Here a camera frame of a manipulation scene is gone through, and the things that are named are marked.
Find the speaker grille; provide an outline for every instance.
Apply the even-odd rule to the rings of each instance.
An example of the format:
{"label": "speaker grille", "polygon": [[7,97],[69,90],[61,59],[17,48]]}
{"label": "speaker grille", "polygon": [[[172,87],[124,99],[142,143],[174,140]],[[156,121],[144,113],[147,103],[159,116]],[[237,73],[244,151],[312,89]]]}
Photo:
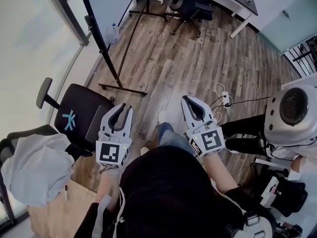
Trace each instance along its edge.
{"label": "speaker grille", "polygon": [[308,111],[307,94],[300,88],[292,88],[283,96],[280,103],[280,115],[288,125],[299,124]]}

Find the white robot head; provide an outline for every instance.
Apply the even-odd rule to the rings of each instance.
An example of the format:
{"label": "white robot head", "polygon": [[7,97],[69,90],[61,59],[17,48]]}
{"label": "white robot head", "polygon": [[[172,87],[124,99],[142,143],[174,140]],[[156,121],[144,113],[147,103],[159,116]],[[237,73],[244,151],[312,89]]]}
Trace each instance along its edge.
{"label": "white robot head", "polygon": [[276,146],[306,146],[317,141],[317,89],[296,85],[270,98],[264,134]]}

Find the plastic bottle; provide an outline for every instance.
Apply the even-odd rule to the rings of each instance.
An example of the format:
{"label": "plastic bottle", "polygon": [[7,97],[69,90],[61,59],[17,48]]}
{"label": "plastic bottle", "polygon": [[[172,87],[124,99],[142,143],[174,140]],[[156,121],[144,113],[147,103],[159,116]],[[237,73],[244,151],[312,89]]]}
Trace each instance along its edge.
{"label": "plastic bottle", "polygon": [[113,23],[112,27],[107,28],[106,42],[116,44],[120,39],[118,26]]}

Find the black tripod stand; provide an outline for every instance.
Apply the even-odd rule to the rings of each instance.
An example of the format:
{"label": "black tripod stand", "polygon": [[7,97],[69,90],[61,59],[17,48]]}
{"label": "black tripod stand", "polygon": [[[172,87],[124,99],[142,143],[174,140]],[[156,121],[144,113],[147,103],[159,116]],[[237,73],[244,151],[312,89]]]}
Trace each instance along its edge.
{"label": "black tripod stand", "polygon": [[130,36],[128,45],[127,45],[127,47],[125,48],[125,51],[124,51],[124,54],[123,54],[123,58],[122,58],[122,61],[121,61],[121,65],[120,65],[120,67],[119,67],[119,72],[118,72],[118,75],[119,75],[119,76],[120,76],[120,74],[121,74],[121,70],[122,70],[122,67],[123,67],[123,64],[124,64],[125,57],[127,56],[127,53],[128,53],[128,50],[129,50],[129,47],[130,47],[130,44],[131,44],[133,35],[134,35],[135,30],[136,30],[136,28],[137,28],[137,26],[138,26],[138,24],[139,24],[139,21],[140,21],[140,18],[141,18],[141,16],[142,16],[142,14],[162,17],[163,20],[166,21],[166,15],[165,15],[165,14],[158,14],[158,13],[152,13],[152,12],[150,12],[150,0],[147,0],[147,2],[143,5],[143,7],[142,7],[141,10],[130,10],[129,13],[138,13],[138,14],[139,14],[139,17],[138,17],[138,19],[137,19],[137,22],[135,23],[134,28],[133,28],[133,31],[132,31],[132,34],[131,34],[131,36]]}
{"label": "black tripod stand", "polygon": [[125,51],[125,54],[124,54],[124,57],[123,57],[123,59],[122,59],[119,72],[118,72],[118,74],[117,74],[117,72],[116,72],[116,70],[115,70],[115,68],[114,68],[114,66],[113,66],[113,63],[112,63],[112,61],[111,61],[111,58],[110,58],[110,56],[109,56],[109,54],[108,54],[107,47],[106,47],[106,44],[105,44],[105,42],[104,42],[104,40],[103,40],[103,37],[102,37],[102,35],[101,35],[100,29],[99,29],[99,27],[98,27],[98,25],[97,25],[97,22],[96,22],[96,19],[95,19],[93,10],[92,10],[92,8],[91,8],[90,2],[89,2],[89,0],[83,0],[83,2],[84,2],[84,5],[85,5],[85,7],[86,7],[86,10],[87,10],[87,12],[88,12],[88,15],[85,16],[85,20],[86,20],[86,22],[87,22],[88,29],[91,31],[91,33],[92,33],[92,35],[93,35],[93,37],[94,37],[94,39],[95,39],[95,41],[96,41],[96,44],[97,44],[97,46],[98,46],[98,48],[99,48],[99,53],[103,55],[103,57],[104,57],[104,59],[105,59],[107,65],[108,65],[108,67],[109,67],[109,69],[110,69],[110,71],[111,71],[111,73],[112,73],[112,75],[113,75],[113,77],[114,77],[116,83],[118,84],[118,86],[107,85],[107,84],[101,84],[101,83],[100,83],[99,85],[100,85],[100,86],[102,87],[102,89],[104,89],[104,90],[106,89],[106,87],[109,87],[109,88],[114,88],[114,89],[123,90],[123,91],[127,91],[127,92],[138,93],[138,94],[142,94],[143,96],[146,96],[146,95],[147,95],[146,92],[136,91],[136,90],[124,88],[123,85],[122,85],[122,83],[121,83],[121,81],[120,81],[120,78],[119,78],[120,73],[121,73],[121,69],[122,69],[122,66],[123,66],[123,62],[124,62],[124,59],[125,59],[126,54],[127,54],[127,52],[128,52],[128,48],[129,48],[129,46],[130,46],[131,39],[132,39],[132,36],[133,36],[133,34],[134,34],[135,29],[133,30],[132,36],[131,36],[130,41],[129,41],[129,43],[128,43],[127,50]]}

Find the black sleeve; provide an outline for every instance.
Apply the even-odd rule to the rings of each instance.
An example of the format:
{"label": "black sleeve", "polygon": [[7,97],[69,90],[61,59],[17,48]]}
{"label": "black sleeve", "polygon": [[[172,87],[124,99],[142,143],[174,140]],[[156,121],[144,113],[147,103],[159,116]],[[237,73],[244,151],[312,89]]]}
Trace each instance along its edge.
{"label": "black sleeve", "polygon": [[247,195],[240,187],[227,191],[225,195],[235,201],[243,210],[253,211],[258,216],[266,218],[272,226],[273,234],[275,233],[276,220],[274,216],[264,206]]}
{"label": "black sleeve", "polygon": [[[90,238],[92,236],[95,222],[98,214],[99,203],[92,203],[83,222],[77,230],[74,238]],[[103,216],[103,230],[106,230],[113,222],[114,215],[107,209],[104,211]]]}

